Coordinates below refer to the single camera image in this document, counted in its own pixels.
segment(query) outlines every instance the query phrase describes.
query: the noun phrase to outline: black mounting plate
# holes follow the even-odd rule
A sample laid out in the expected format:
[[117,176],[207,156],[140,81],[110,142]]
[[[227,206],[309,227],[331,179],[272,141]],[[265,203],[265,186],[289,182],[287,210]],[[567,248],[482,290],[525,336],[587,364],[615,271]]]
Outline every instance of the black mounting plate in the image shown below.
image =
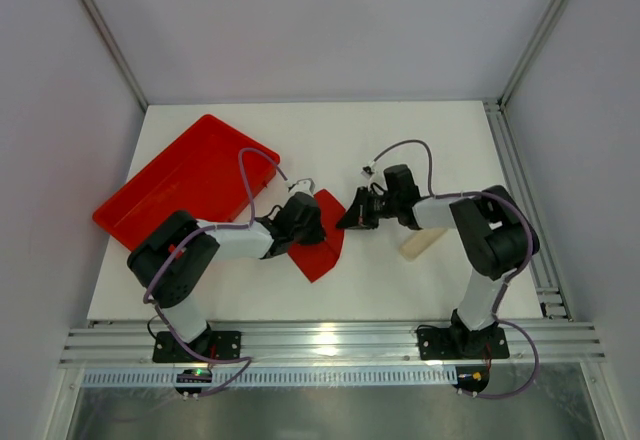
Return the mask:
[[[483,360],[483,353],[462,357],[453,343],[449,328],[420,326],[416,330],[420,360]],[[509,346],[502,328],[497,328],[487,342],[491,348],[491,358],[509,358]]]
[[[236,331],[212,331],[207,343],[206,352],[216,360],[234,360],[240,357],[242,333]],[[171,332],[158,332],[153,348],[153,363],[191,363],[200,362],[185,352],[173,338]]]

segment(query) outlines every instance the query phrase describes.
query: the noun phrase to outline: beige eraser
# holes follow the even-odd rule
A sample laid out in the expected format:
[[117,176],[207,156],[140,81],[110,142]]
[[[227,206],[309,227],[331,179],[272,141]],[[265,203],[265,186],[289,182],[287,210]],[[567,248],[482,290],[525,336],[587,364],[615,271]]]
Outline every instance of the beige eraser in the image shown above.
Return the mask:
[[446,228],[427,228],[420,230],[411,235],[400,246],[400,254],[411,262],[433,245],[446,231]]

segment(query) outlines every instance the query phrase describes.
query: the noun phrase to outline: red box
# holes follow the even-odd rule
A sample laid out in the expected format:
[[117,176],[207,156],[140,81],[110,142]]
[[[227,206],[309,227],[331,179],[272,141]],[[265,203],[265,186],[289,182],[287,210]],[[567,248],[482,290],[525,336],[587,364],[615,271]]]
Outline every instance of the red box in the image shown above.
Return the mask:
[[[257,148],[280,163],[277,153],[205,115],[98,208],[93,220],[129,250],[176,210],[231,222],[249,204],[238,165],[238,152],[245,147]],[[255,196],[276,169],[251,152],[243,159]]]

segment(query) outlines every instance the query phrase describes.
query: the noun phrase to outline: wall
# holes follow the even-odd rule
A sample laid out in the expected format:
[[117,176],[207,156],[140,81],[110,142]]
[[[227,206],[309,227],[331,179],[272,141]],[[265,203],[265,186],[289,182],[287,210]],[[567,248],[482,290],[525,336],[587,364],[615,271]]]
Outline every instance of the wall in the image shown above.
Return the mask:
[[508,113],[577,316],[638,434],[640,0],[571,0]]
[[96,0],[151,103],[481,99],[548,0]]
[[142,112],[77,0],[0,0],[0,438],[38,435]]

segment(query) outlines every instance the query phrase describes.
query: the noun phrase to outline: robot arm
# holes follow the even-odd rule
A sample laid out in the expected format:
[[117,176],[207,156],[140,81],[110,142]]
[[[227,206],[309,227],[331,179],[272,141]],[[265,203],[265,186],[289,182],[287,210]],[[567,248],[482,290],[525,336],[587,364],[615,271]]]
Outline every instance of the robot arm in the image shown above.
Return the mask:
[[[457,229],[473,270],[464,299],[452,314],[450,333],[461,357],[477,356],[496,333],[494,312],[504,277],[526,258],[528,238],[520,220],[495,198],[517,208],[515,202],[502,186],[487,188],[475,197],[421,197],[406,165],[389,167],[384,176],[387,190],[358,188],[337,227],[375,229],[380,218],[397,218],[412,230]],[[529,229],[536,253],[538,237],[531,225]]]
[[206,353],[210,329],[192,291],[212,260],[268,259],[286,253],[294,243],[313,245],[324,241],[320,208],[313,197],[311,179],[289,189],[289,199],[270,218],[259,217],[246,225],[225,225],[196,220],[178,211],[165,220],[127,259],[128,267],[143,287],[152,279],[176,246],[192,232],[210,228],[193,237],[154,288],[153,298],[178,336],[196,352]]

